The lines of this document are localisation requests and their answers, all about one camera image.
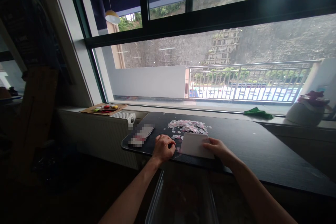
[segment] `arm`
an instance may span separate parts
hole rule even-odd
[[[105,213],[99,224],[127,224],[135,221],[149,183],[160,165],[173,156],[175,144],[175,141],[167,135],[158,135],[156,137],[153,156]]]
[[[254,173],[222,141],[209,139],[210,143],[204,143],[203,146],[231,169],[258,223],[297,223],[272,197]]]

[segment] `person's left hand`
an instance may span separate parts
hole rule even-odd
[[[163,162],[168,161],[175,152],[175,141],[167,135],[158,135],[155,138],[155,148],[153,151],[152,159],[157,160],[161,165]]]

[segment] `green cloth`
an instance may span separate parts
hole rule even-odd
[[[244,114],[248,115],[248,116],[259,116],[259,117],[262,117],[262,118],[265,118],[265,119],[268,119],[268,120],[274,118],[273,115],[266,113],[266,111],[264,111],[264,110],[259,110],[258,107],[255,107],[251,110],[246,110],[246,111],[244,111]]]

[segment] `black table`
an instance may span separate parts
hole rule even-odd
[[[175,128],[176,133],[172,133],[168,123],[181,119],[200,121],[211,126],[212,129],[208,128],[209,137],[222,140],[260,181],[336,198],[336,184],[268,130],[252,121],[151,112],[138,125],[155,124],[145,144],[142,147],[129,146],[130,134],[121,142],[121,147],[127,151],[152,155],[156,136],[165,134],[172,137],[178,134],[179,129]],[[179,155],[175,152],[171,160],[219,173],[231,173],[218,159]]]

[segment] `white pot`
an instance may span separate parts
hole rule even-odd
[[[327,114],[324,107],[313,107],[306,100],[302,100],[293,104],[287,112],[286,119],[305,126],[317,126],[324,114]]]

